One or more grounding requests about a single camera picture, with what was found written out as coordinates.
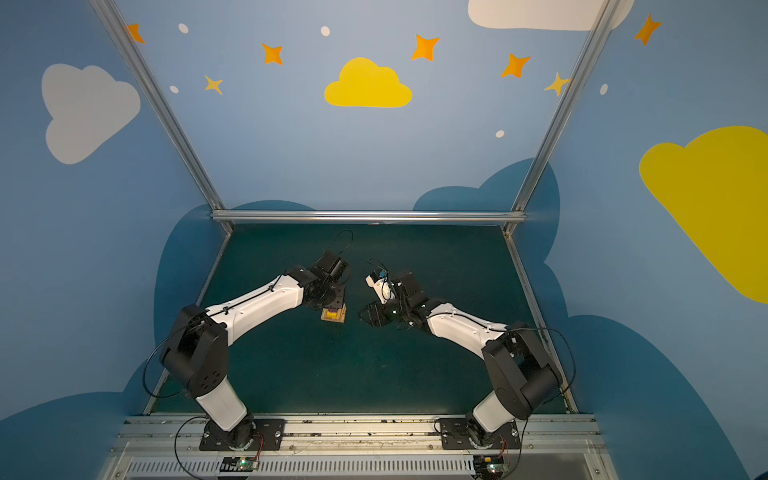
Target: work surface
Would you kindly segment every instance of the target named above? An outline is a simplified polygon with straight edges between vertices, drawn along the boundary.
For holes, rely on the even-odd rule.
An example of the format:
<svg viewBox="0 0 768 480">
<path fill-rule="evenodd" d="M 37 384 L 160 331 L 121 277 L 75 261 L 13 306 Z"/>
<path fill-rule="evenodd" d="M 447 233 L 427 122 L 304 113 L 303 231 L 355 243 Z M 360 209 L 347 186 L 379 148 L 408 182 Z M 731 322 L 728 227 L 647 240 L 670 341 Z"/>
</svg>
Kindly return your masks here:
<svg viewBox="0 0 768 480">
<path fill-rule="evenodd" d="M 476 355 L 417 329 L 375 328 L 357 312 L 376 300 L 365 276 L 370 257 L 393 276 L 415 274 L 428 296 L 483 319 L 524 321 L 530 309 L 498 227 L 424 225 L 241 225 L 210 281 L 203 306 L 222 303 L 273 280 L 285 268 L 310 266 L 349 228 L 343 253 L 351 267 L 344 323 L 300 306 L 248 332 L 230 347 L 230 381 L 252 412 L 462 414 L 492 388 Z M 347 244 L 339 235 L 331 249 Z M 170 380 L 162 394 L 179 389 Z M 158 400 L 156 412 L 198 412 L 184 394 Z M 563 413 L 561 400 L 537 413 Z"/>
</svg>

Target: orange star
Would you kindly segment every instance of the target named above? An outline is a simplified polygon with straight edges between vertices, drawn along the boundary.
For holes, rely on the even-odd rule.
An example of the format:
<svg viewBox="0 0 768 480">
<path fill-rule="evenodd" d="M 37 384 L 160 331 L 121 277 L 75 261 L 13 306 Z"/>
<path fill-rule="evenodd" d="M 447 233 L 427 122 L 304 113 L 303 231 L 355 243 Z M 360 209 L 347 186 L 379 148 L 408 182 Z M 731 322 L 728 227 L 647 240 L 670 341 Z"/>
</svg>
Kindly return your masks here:
<svg viewBox="0 0 768 480">
<path fill-rule="evenodd" d="M 520 75 L 523 74 L 523 66 L 525 65 L 525 62 L 530 59 L 531 57 L 517 58 L 514 55 L 509 55 L 509 65 L 507 65 L 507 69 L 502 73 L 502 77 L 514 75 L 515 77 L 520 78 Z"/>
<path fill-rule="evenodd" d="M 134 23 L 133 25 L 127 25 L 128 31 L 131 33 L 131 37 L 134 38 L 135 41 L 139 43 L 144 43 L 144 39 L 139 35 L 139 24 Z"/>
<path fill-rule="evenodd" d="M 266 58 L 264 58 L 264 64 L 268 63 L 276 63 L 278 65 L 282 65 L 283 61 L 280 60 L 280 50 L 283 50 L 283 47 L 268 47 L 266 44 L 261 44 L 261 46 L 264 47 L 264 51 L 266 52 Z"/>
<path fill-rule="evenodd" d="M 650 38 L 651 34 L 653 34 L 654 31 L 660 26 L 661 22 L 654 22 L 650 15 L 648 15 L 648 20 L 645 21 L 645 25 L 643 25 L 643 28 L 634 37 L 642 40 L 643 45 L 648 45 L 648 39 Z"/>
<path fill-rule="evenodd" d="M 413 52 L 413 56 L 411 57 L 411 60 L 416 60 L 417 58 L 426 58 L 427 60 L 432 61 L 432 49 L 435 47 L 435 44 L 437 43 L 438 40 L 439 38 L 426 40 L 417 35 L 416 51 Z"/>
</svg>

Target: blue wall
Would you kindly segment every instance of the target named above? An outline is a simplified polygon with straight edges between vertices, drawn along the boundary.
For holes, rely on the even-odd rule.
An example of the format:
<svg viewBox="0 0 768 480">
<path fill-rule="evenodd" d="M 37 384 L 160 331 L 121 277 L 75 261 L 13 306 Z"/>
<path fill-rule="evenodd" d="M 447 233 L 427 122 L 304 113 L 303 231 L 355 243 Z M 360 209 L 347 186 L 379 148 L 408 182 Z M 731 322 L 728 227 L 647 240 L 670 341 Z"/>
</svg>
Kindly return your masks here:
<svg viewBox="0 0 768 480">
<path fill-rule="evenodd" d="M 5 2 L 0 44 L 0 450 L 43 448 L 57 478 L 93 478 L 122 417 L 146 404 L 137 369 L 196 300 L 223 231 L 140 92 L 135 117 L 81 161 L 49 150 L 48 67 L 95 65 L 138 90 L 86 0 Z M 40 473 L 6 462 L 0 475 Z"/>
<path fill-rule="evenodd" d="M 558 72 L 568 78 L 586 38 L 485 28 L 467 0 L 118 4 L 229 208 L 411 210 L 439 187 L 478 188 L 534 156 L 558 102 L 545 88 Z M 432 61 L 412 60 L 417 35 L 440 38 Z M 282 46 L 283 64 L 265 64 L 262 44 Z M 502 77 L 510 54 L 531 57 L 520 78 Z M 357 57 L 394 69 L 412 100 L 329 104 L 326 86 Z M 206 90 L 206 76 L 222 81 L 221 94 Z"/>
<path fill-rule="evenodd" d="M 643 45 L 634 36 L 649 14 L 662 25 Z M 546 321 L 574 337 L 577 401 L 598 416 L 622 479 L 768 470 L 768 305 L 723 278 L 639 172 L 657 144 L 766 130 L 766 17 L 765 2 L 637 0 L 515 231 Z M 751 207 L 716 194 L 699 207 L 724 201 Z"/>
</svg>

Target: cable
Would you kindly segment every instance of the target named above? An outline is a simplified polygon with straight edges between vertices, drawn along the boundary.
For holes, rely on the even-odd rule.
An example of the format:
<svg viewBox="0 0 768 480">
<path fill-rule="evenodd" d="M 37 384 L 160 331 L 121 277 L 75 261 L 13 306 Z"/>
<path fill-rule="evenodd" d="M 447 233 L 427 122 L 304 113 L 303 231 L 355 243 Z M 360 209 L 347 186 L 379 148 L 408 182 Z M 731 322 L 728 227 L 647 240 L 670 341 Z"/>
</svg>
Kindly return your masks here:
<svg viewBox="0 0 768 480">
<path fill-rule="evenodd" d="M 480 323 L 479 321 L 471 318 L 470 316 L 462 315 L 461 313 L 452 313 L 452 312 L 433 313 L 432 315 L 428 316 L 426 319 L 429 320 L 432 317 L 438 316 L 438 315 L 448 315 L 448 316 L 455 315 L 455 316 L 460 316 L 462 318 L 466 318 L 467 320 L 469 320 L 471 322 L 476 323 L 477 325 L 480 325 L 484 329 L 487 329 L 487 330 L 489 330 L 491 332 L 505 333 L 505 332 L 519 332 L 519 331 L 527 331 L 527 330 L 530 330 L 530 331 L 552 330 L 553 332 L 556 332 L 563 339 L 563 342 L 565 342 L 565 346 L 568 348 L 568 355 L 571 357 L 571 365 L 573 366 L 574 371 L 573 371 L 573 375 L 571 375 L 571 379 L 568 380 L 568 384 L 565 386 L 565 388 L 562 389 L 557 395 L 553 396 L 552 398 L 550 398 L 546 402 L 543 402 L 542 405 L 544 405 L 545 403 L 551 402 L 552 400 L 556 399 L 557 397 L 559 397 L 561 395 L 564 395 L 568 390 L 571 389 L 571 385 L 573 385 L 574 380 L 576 380 L 576 359 L 574 358 L 573 350 L 571 350 L 571 345 L 568 343 L 568 339 L 566 339 L 565 335 L 563 335 L 563 332 L 561 332 L 558 329 L 553 329 L 553 328 L 550 328 L 550 327 L 543 326 L 543 327 L 525 327 L 525 328 L 517 328 L 517 329 L 498 330 L 498 329 L 492 329 L 492 328 L 488 327 L 487 325 L 485 325 L 483 323 Z"/>
<path fill-rule="evenodd" d="M 378 265 L 376 265 L 376 263 L 372 262 L 371 260 L 375 260 L 378 263 Z M 389 269 L 386 267 L 384 262 L 382 262 L 378 258 L 372 258 L 371 257 L 371 258 L 368 259 L 368 263 L 370 263 L 371 265 L 373 265 L 373 266 L 375 266 L 377 268 L 382 269 L 382 271 L 384 272 L 384 283 L 386 283 L 389 286 L 389 298 L 384 298 L 384 286 L 383 285 L 382 285 L 382 298 L 384 298 L 385 302 L 389 302 L 392 299 L 392 296 L 395 295 L 395 286 L 392 285 L 392 282 L 389 281 Z"/>
<path fill-rule="evenodd" d="M 568 339 L 565 338 L 565 335 L 563 335 L 563 333 L 560 330 L 549 328 L 549 327 L 518 328 L 518 329 L 511 329 L 509 331 L 510 332 L 517 332 L 517 331 L 520 331 L 520 330 L 523 330 L 523 331 L 525 331 L 525 330 L 552 330 L 553 332 L 557 332 L 557 334 L 563 339 L 563 342 L 565 342 L 565 346 L 568 348 L 568 355 L 571 356 L 571 365 L 573 366 L 574 371 L 573 371 L 573 374 L 571 375 L 571 379 L 568 380 L 568 384 L 565 386 L 565 388 L 562 389 L 557 395 L 553 396 L 552 398 L 550 398 L 546 402 L 543 402 L 542 405 L 544 405 L 545 403 L 551 402 L 552 400 L 556 399 L 557 397 L 559 397 L 561 395 L 565 395 L 565 393 L 568 390 L 571 389 L 571 386 L 574 384 L 574 380 L 576 380 L 576 359 L 574 358 L 574 353 L 573 353 L 573 350 L 571 350 L 571 345 L 568 343 Z"/>
<path fill-rule="evenodd" d="M 467 320 L 469 320 L 470 322 L 474 322 L 474 323 L 476 323 L 476 324 L 480 325 L 481 327 L 483 327 L 484 329 L 486 329 L 486 330 L 490 330 L 491 332 L 500 332 L 500 333 L 504 333 L 504 332 L 508 332 L 508 331 L 509 331 L 508 329 L 505 329 L 505 330 L 496 330 L 496 329 L 492 329 L 492 328 L 491 328 L 491 327 L 489 327 L 488 325 L 485 325 L 484 323 L 480 323 L 480 322 L 478 322 L 477 320 L 475 320 L 475 319 L 471 318 L 470 316 L 466 316 L 466 315 L 463 315 L 463 314 L 461 314 L 461 313 L 458 313 L 458 312 L 455 312 L 455 313 L 454 313 L 454 312 L 440 312 L 440 313 L 433 313 L 432 315 L 428 316 L 426 319 L 427 319 L 427 320 L 429 320 L 429 319 L 431 319 L 432 317 L 434 317 L 434 316 L 438 316 L 438 315 L 460 316 L 461 318 L 466 318 L 466 319 L 467 319 Z"/>
<path fill-rule="evenodd" d="M 275 291 L 275 285 L 277 285 L 277 282 L 279 282 L 280 279 L 283 278 L 283 275 L 285 275 L 285 274 L 286 274 L 286 271 L 283 270 L 283 272 L 280 275 L 277 276 L 277 280 L 275 280 L 275 283 L 273 283 L 272 286 L 270 287 L 270 292 L 274 292 Z"/>
<path fill-rule="evenodd" d="M 352 242 L 355 241 L 355 234 L 349 228 L 345 228 L 344 230 L 341 230 L 340 232 L 338 232 L 336 236 L 333 238 L 333 240 L 331 240 L 331 243 L 328 244 L 327 250 L 331 250 L 331 245 L 333 245 L 333 242 L 335 242 L 339 238 L 339 235 L 341 235 L 344 232 L 349 232 L 349 243 L 346 245 L 346 247 L 342 248 L 341 251 L 338 252 L 336 255 L 341 255 L 346 251 L 346 249 L 349 248 L 350 245 L 352 245 Z"/>
<path fill-rule="evenodd" d="M 141 385 L 144 387 L 144 391 L 150 397 L 153 397 L 155 399 L 169 399 L 170 397 L 178 395 L 178 394 L 180 394 L 180 393 L 182 393 L 184 391 L 184 389 L 181 389 L 178 392 L 172 393 L 170 395 L 155 395 L 155 394 L 153 394 L 152 392 L 149 391 L 149 387 L 147 387 L 147 367 L 149 366 L 149 361 L 152 360 L 152 357 L 154 356 L 155 353 L 157 353 L 157 351 L 160 349 L 160 347 L 162 347 L 172 336 L 176 335 L 181 330 L 186 329 L 188 326 L 189 325 L 187 324 L 187 325 L 182 326 L 181 328 L 176 329 L 173 332 L 171 332 L 169 336 L 165 337 L 165 339 L 162 342 L 158 343 L 157 346 L 154 347 L 154 350 L 152 350 L 152 353 L 150 353 L 149 356 L 147 357 L 147 361 L 144 363 L 144 371 L 141 373 Z"/>
<path fill-rule="evenodd" d="M 523 433 L 520 434 L 520 452 L 518 452 L 518 460 L 515 462 L 515 467 L 512 470 L 510 470 L 509 472 L 507 472 L 504 475 L 502 475 L 501 478 L 499 478 L 499 480 L 504 480 L 508 476 L 510 476 L 513 473 L 515 473 L 515 470 L 517 470 L 518 467 L 520 466 L 520 459 L 521 459 L 521 457 L 523 455 L 523 437 L 525 437 L 525 429 L 527 427 L 528 427 L 528 420 L 525 420 L 525 425 L 523 425 Z"/>
<path fill-rule="evenodd" d="M 198 477 L 197 475 L 193 474 L 192 472 L 190 472 L 184 467 L 184 464 L 181 463 L 181 460 L 179 459 L 179 452 L 176 450 L 176 441 L 179 439 L 179 434 L 181 433 L 181 429 L 184 428 L 184 426 L 187 423 L 195 419 L 207 419 L 207 418 L 208 417 L 204 417 L 204 416 L 196 416 L 196 417 L 192 417 L 191 419 L 187 419 L 186 422 L 181 424 L 181 427 L 179 427 L 179 429 L 176 431 L 176 435 L 174 436 L 174 455 L 176 455 L 176 461 L 179 462 L 179 466 L 181 467 L 182 470 L 184 470 L 187 473 L 187 475 L 189 475 L 192 478 L 196 478 L 197 480 L 205 480 L 205 478 Z"/>
</svg>

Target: metal strip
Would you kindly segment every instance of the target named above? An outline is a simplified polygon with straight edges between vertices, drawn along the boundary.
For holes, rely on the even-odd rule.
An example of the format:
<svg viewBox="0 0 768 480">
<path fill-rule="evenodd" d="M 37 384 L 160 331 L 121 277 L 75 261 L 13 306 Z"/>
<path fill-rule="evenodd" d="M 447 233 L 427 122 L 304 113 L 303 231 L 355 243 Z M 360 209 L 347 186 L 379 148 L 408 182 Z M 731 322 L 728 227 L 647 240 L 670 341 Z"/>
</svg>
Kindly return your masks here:
<svg viewBox="0 0 768 480">
<path fill-rule="evenodd" d="M 518 248 L 515 246 L 515 242 L 513 241 L 511 234 L 506 232 L 502 233 L 504 234 L 504 241 L 507 243 L 507 248 L 509 249 L 509 255 L 512 257 L 512 263 L 515 265 L 515 270 L 517 270 L 520 284 L 523 287 L 525 299 L 528 301 L 528 307 L 531 309 L 533 320 L 538 328 L 547 328 L 547 324 L 544 322 L 544 316 L 541 314 L 541 310 L 538 308 L 536 296 L 533 294 L 531 282 L 528 280 L 528 274 L 525 272 L 525 268 L 523 267 L 523 261 L 522 258 L 520 258 Z M 552 337 L 549 334 L 549 330 L 541 330 L 540 333 L 542 339 L 544 340 L 544 347 L 546 348 L 547 353 L 549 353 L 549 356 L 551 356 L 554 360 L 554 364 L 558 367 L 558 370 L 560 370 L 560 374 L 563 375 L 563 379 L 567 379 L 565 376 L 565 371 L 563 370 L 563 365 L 560 364 L 558 352 L 554 349 L 554 343 L 552 342 Z M 573 413 L 578 413 L 576 401 L 574 400 L 570 389 L 565 393 L 565 395 L 563 395 L 563 397 L 565 401 L 565 408 Z"/>
<path fill-rule="evenodd" d="M 134 41 L 125 28 L 125 20 L 120 14 L 120 10 L 113 0 L 91 0 L 91 5 L 96 10 L 104 28 L 107 29 L 110 37 L 112 37 L 112 41 L 117 46 L 131 73 L 134 74 L 136 81 L 141 86 L 141 90 L 147 96 L 157 117 L 160 118 L 165 131 L 174 142 L 174 146 L 179 151 L 181 159 L 189 168 L 192 177 L 203 192 L 208 204 L 215 210 L 224 209 L 225 206 L 221 198 L 219 198 L 219 194 L 216 192 L 213 183 L 203 168 L 200 158 L 198 158 L 197 153 L 192 148 L 187 135 L 181 128 L 178 119 L 176 119 L 176 116 L 170 109 L 170 105 L 162 94 L 162 89 L 152 74 L 149 64 L 142 56 L 136 41 Z"/>
<path fill-rule="evenodd" d="M 216 221 L 307 222 L 489 222 L 517 223 L 525 220 L 523 212 L 414 212 L 353 210 L 214 210 Z"/>
<path fill-rule="evenodd" d="M 221 244 L 221 248 L 219 248 L 219 253 L 216 255 L 216 259 L 214 260 L 213 266 L 210 268 L 210 272 L 208 272 L 208 277 L 205 279 L 205 283 L 203 284 L 202 290 L 200 290 L 200 295 L 197 296 L 197 305 L 200 305 L 200 302 L 203 301 L 203 297 L 205 296 L 205 293 L 208 291 L 208 286 L 210 285 L 210 279 L 214 277 L 214 272 L 216 272 L 216 268 L 219 266 L 219 262 L 221 261 L 221 257 L 224 255 L 224 251 L 227 248 L 227 244 L 230 242 L 230 238 L 232 237 L 232 232 L 227 231 L 227 235 L 224 237 L 224 242 Z M 165 385 L 166 380 L 168 380 L 168 371 L 166 369 L 163 369 L 163 372 L 160 374 L 160 378 L 157 380 L 157 384 L 154 386 L 154 390 L 152 390 L 152 393 L 155 395 L 160 395 L 160 390 L 163 388 L 163 385 Z M 152 409 L 154 408 L 154 404 L 157 402 L 157 399 L 151 396 L 149 398 L 149 401 L 147 402 L 147 406 L 144 407 L 144 415 L 149 415 L 152 413 Z"/>
<path fill-rule="evenodd" d="M 566 84 L 565 93 L 560 97 L 558 106 L 552 116 L 552 121 L 547 127 L 547 132 L 544 135 L 544 140 L 541 142 L 541 146 L 534 157 L 531 168 L 528 169 L 523 180 L 518 195 L 515 198 L 515 202 L 512 204 L 512 211 L 522 212 L 525 211 L 525 207 L 528 205 L 528 201 L 531 199 L 533 190 L 536 188 L 541 174 L 544 173 L 544 168 L 549 162 L 549 157 L 554 151 L 555 145 L 557 145 L 558 139 L 568 122 L 571 112 L 576 105 L 576 102 L 584 89 L 584 85 L 589 79 L 589 75 L 592 72 L 592 68 L 598 61 L 598 56 L 603 50 L 605 41 L 611 33 L 611 23 L 613 21 L 614 13 L 617 10 L 619 3 L 622 0 L 605 0 L 598 16 L 595 19 L 587 41 L 584 43 L 584 47 L 581 49 L 581 53 L 576 60 L 576 65 L 571 73 L 571 80 Z M 509 223 L 505 225 L 505 232 L 511 233 L 515 224 Z"/>
</svg>

